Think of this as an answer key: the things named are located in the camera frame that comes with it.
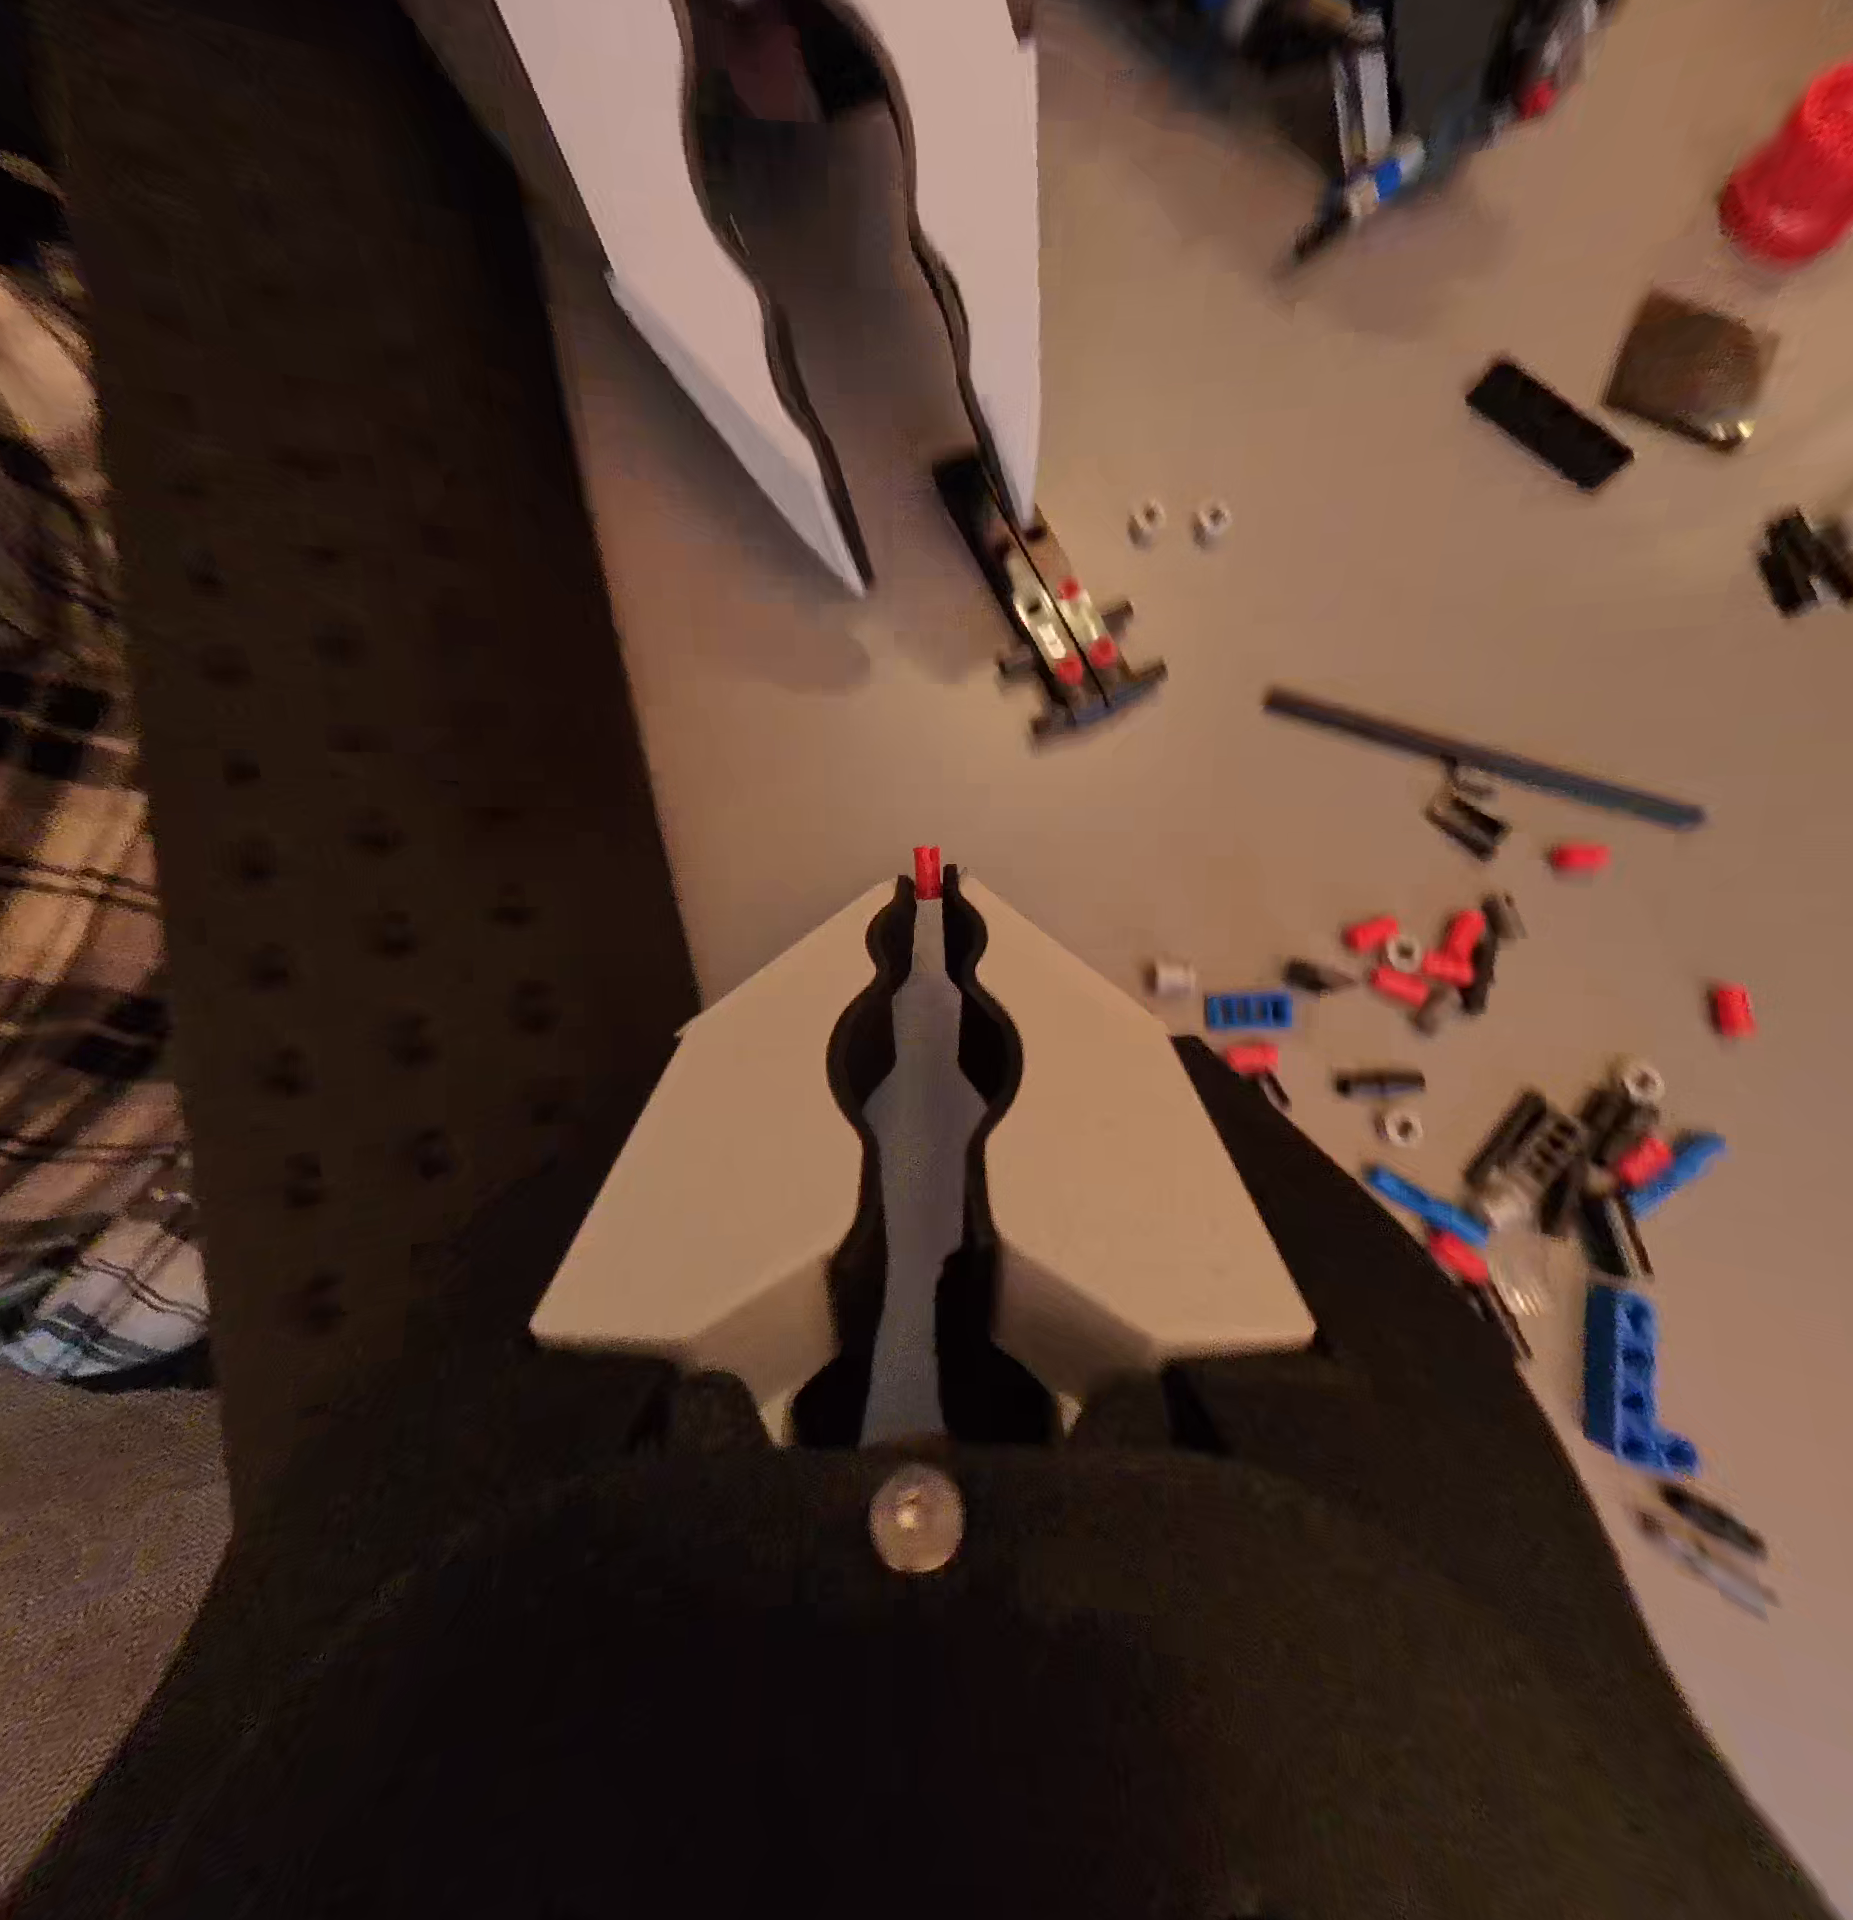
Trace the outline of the black blue toy car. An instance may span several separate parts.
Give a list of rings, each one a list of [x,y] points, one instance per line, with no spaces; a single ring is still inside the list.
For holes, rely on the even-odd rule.
[[[1331,166],[1302,263],[1396,204],[1434,191],[1584,85],[1612,3],[1192,3],[1205,48],[1260,72],[1311,63]]]

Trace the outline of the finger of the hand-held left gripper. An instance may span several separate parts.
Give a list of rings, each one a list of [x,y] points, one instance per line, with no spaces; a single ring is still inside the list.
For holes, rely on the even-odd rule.
[[[1014,525],[1042,440],[1039,103],[1023,3],[846,3],[881,72],[905,228],[947,330],[976,446]]]
[[[769,302],[704,191],[685,3],[497,3],[607,294],[800,541],[862,596],[866,538]]]

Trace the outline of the light grey desk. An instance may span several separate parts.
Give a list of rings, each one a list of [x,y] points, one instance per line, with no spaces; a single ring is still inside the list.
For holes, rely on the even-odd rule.
[[[884,113],[766,150],[736,223],[875,559],[862,602],[785,537],[590,269],[546,263],[557,349],[704,993],[939,844],[1118,987],[1162,954],[1247,987],[1343,925],[1421,939],[1480,889],[1529,929],[1489,1015],[1419,1039],[1372,993],[1299,1021],[1286,1084],[1341,1162],[1372,1123],[1331,1068],[1415,1060],[1447,1190],[1522,1086],[1574,1102],[1612,1057],[1667,1077],[1728,1152],[1654,1222],[1665,1410],[1778,1558],[1765,1621],[1631,1524],[1571,1446],[1689,1698],[1853,1917],[1853,609],[1786,621],[1764,525],[1853,478],[1853,237],[1735,278],[1713,195],[1853,3],[1628,3],[1584,88],[1466,181],[1286,276],[1311,168],[1251,107],[1175,85],[1128,23],[1042,3],[1039,501],[1095,590],[1134,605],[1166,689],[1033,750],[930,460],[960,434],[939,310],[901,231]],[[1665,291],[1778,330],[1755,437],[1709,451],[1602,405]],[[1477,421],[1511,360],[1634,446],[1577,493]],[[1157,499],[1153,548],[1128,509]],[[1225,499],[1225,541],[1192,512]],[[1667,831],[1263,712],[1286,688],[1700,803]],[[1508,819],[1492,864],[1425,809]],[[1554,844],[1610,845],[1557,877]],[[1722,1039],[1709,984],[1758,1035]]]

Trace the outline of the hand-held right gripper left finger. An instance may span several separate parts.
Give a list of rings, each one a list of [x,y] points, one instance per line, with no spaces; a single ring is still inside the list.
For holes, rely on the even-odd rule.
[[[533,1306],[542,1351],[736,1377],[790,1442],[866,1439],[890,1291],[866,1106],[916,909],[913,882],[872,887],[678,1031]]]

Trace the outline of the black short beam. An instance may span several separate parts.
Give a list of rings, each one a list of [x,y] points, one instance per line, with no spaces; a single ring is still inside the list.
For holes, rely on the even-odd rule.
[[[1634,467],[1631,444],[1506,357],[1477,376],[1466,405],[1577,493],[1602,493]]]

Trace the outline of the red wheel hub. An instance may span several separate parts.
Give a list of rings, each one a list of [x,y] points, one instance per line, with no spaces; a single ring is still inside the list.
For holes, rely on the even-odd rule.
[[[1726,181],[1722,237],[1765,266],[1804,266],[1853,231],[1853,59],[1817,72]]]

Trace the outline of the black square tile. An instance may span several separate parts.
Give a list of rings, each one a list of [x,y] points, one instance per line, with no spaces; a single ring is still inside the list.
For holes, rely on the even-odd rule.
[[[1778,330],[1650,291],[1615,352],[1602,405],[1709,451],[1755,437]]]

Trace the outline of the dark dimpled panel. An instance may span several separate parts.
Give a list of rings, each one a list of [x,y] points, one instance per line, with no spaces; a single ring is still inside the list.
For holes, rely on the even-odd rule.
[[[30,3],[248,1516],[483,1396],[698,1009],[526,211],[394,3]]]

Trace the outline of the long black axle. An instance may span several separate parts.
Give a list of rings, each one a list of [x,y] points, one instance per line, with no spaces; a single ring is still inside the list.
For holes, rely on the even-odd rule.
[[[1667,831],[1696,831],[1709,827],[1709,811],[1700,803],[1681,803],[1634,782],[1603,779],[1466,737],[1435,734],[1359,706],[1311,698],[1286,688],[1270,688],[1263,696],[1263,712],[1382,753],[1483,774],[1492,782],[1508,782],[1537,798],[1628,816],[1642,827]]]

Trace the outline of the black beam assembly red pins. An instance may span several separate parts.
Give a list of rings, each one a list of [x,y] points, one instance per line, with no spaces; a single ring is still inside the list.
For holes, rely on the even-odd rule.
[[[936,493],[1010,628],[995,679],[1036,689],[1027,740],[1039,750],[1154,698],[1163,661],[1133,661],[1133,602],[1101,602],[1078,576],[1050,525],[1020,525],[979,451],[933,467]]]

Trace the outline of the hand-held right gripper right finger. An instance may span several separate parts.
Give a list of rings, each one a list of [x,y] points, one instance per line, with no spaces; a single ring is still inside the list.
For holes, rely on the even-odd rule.
[[[939,906],[979,1099],[936,1290],[950,1435],[1042,1446],[1120,1380],[1302,1352],[1317,1322],[1172,1031],[984,884],[945,874]]]

